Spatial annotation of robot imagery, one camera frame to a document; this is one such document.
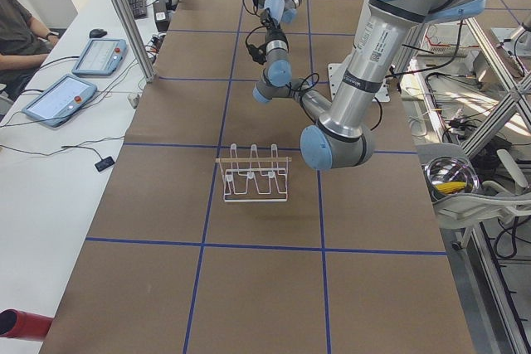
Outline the yellow corn cob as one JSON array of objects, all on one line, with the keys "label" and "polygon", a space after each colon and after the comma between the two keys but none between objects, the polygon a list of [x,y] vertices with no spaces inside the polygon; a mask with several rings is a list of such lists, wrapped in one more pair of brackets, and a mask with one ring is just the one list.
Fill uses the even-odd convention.
[{"label": "yellow corn cob", "polygon": [[462,192],[466,187],[466,182],[443,182],[435,185],[435,189],[444,195]]}]

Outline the steel bowl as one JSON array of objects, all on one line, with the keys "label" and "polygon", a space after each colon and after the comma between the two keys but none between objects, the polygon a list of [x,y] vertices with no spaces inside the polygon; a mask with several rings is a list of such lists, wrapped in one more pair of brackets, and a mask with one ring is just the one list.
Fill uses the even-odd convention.
[{"label": "steel bowl", "polygon": [[[448,156],[434,158],[423,167],[423,172],[433,202],[454,194],[480,191],[480,179],[474,168],[464,158]],[[466,182],[467,187],[462,192],[444,195],[435,189],[436,184],[443,182]]]}]

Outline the grey aluminium frame post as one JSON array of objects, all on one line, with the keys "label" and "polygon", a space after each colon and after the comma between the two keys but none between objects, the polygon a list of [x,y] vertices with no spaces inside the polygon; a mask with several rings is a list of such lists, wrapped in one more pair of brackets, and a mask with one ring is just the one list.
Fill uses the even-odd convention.
[{"label": "grey aluminium frame post", "polygon": [[133,13],[130,10],[129,3],[127,0],[111,0],[111,2],[129,39],[129,45],[132,47],[144,78],[147,83],[150,83],[155,77],[155,72],[134,20]]}]

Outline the near teach pendant tablet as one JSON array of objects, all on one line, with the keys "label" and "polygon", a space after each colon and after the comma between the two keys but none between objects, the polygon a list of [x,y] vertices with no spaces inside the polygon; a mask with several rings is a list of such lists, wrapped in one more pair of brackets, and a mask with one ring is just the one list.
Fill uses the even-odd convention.
[{"label": "near teach pendant tablet", "polygon": [[33,121],[55,128],[70,119],[94,96],[97,86],[74,75],[64,75],[22,112]]}]

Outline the red cylinder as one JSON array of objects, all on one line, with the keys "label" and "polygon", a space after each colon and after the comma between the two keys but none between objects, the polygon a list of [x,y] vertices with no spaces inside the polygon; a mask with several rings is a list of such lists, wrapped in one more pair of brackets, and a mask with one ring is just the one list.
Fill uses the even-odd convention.
[{"label": "red cylinder", "polygon": [[1,312],[1,337],[43,342],[53,318],[16,309]]}]

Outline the seated person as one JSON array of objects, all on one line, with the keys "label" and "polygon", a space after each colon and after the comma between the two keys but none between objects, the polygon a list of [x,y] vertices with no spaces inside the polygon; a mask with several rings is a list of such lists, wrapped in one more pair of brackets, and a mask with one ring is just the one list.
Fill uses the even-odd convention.
[{"label": "seated person", "polygon": [[1,84],[15,101],[59,41],[18,0],[1,0]]}]

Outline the far teach pendant tablet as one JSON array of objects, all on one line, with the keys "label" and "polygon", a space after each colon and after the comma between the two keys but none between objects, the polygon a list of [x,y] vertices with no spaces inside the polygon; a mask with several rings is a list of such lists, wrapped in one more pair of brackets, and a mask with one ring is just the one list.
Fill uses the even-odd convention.
[{"label": "far teach pendant tablet", "polygon": [[126,52],[127,44],[123,39],[89,39],[71,72],[76,76],[110,76]]}]

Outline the teach pendant tablet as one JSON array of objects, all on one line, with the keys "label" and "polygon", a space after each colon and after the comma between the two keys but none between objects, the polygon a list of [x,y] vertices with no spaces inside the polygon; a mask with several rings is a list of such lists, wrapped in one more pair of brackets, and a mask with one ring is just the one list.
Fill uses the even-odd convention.
[{"label": "teach pendant tablet", "polygon": [[70,119],[94,96],[97,86],[74,75],[64,75],[22,112],[33,121],[55,128]]},{"label": "teach pendant tablet", "polygon": [[126,52],[127,44],[123,39],[89,39],[71,72],[76,76],[110,76]]}]

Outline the small black adapter box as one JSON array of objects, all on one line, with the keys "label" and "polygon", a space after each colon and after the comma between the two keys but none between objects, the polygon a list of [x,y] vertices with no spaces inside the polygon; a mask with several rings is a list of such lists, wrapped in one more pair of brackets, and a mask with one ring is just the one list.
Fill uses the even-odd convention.
[{"label": "small black adapter box", "polygon": [[95,168],[98,172],[103,172],[109,167],[114,165],[114,159],[112,157],[102,158],[95,164]]}]

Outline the black computer mouse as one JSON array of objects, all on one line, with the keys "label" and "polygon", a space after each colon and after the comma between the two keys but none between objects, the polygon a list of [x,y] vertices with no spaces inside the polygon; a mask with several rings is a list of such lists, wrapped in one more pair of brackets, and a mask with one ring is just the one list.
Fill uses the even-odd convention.
[{"label": "black computer mouse", "polygon": [[95,28],[89,32],[89,38],[102,38],[107,35],[107,31],[102,28]]}]

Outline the brown paper table cover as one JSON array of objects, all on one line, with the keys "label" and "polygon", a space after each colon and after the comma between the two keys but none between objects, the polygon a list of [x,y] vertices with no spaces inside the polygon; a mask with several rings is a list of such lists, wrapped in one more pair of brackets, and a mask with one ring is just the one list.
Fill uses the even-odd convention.
[{"label": "brown paper table cover", "polygon": [[257,102],[241,0],[181,0],[45,353],[471,353],[399,95],[377,148],[316,172]]}]

